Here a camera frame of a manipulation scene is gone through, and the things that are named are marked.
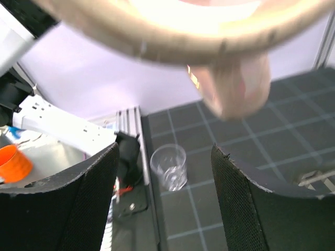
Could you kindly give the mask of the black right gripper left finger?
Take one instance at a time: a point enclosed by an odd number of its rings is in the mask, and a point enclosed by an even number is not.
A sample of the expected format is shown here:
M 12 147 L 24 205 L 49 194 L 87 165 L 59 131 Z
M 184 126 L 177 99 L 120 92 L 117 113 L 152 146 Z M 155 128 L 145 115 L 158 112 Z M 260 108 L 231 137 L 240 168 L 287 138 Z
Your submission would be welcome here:
M 117 143 L 25 188 L 1 190 L 1 250 L 100 250 Z

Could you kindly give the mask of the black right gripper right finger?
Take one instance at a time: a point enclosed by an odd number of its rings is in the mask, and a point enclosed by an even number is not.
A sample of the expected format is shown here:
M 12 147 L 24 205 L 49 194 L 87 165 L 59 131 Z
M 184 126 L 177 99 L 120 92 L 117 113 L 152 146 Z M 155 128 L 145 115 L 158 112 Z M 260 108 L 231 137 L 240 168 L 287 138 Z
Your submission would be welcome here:
M 334 193 L 238 167 L 218 146 L 211 166 L 229 250 L 334 250 Z

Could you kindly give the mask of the tan mug lilac inside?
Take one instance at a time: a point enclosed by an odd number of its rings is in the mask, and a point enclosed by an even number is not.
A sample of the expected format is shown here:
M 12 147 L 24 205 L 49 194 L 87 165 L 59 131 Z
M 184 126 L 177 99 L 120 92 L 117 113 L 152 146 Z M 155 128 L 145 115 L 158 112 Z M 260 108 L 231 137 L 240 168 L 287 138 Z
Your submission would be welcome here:
M 268 50 L 314 24 L 334 1 L 37 1 L 52 17 L 121 53 L 186 66 L 209 110 L 249 116 L 266 103 Z

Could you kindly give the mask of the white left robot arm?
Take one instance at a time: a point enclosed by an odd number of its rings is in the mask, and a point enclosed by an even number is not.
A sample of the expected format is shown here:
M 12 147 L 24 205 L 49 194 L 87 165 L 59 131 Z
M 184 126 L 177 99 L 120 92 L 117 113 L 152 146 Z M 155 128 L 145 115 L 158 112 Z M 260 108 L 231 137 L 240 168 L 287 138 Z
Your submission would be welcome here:
M 116 142 L 118 179 L 125 186 L 135 186 L 143 175 L 137 164 L 141 134 L 137 107 L 117 112 L 114 122 L 95 125 L 47 102 L 12 69 L 56 23 L 32 1 L 1 1 L 1 125 L 53 136 L 88 156 Z

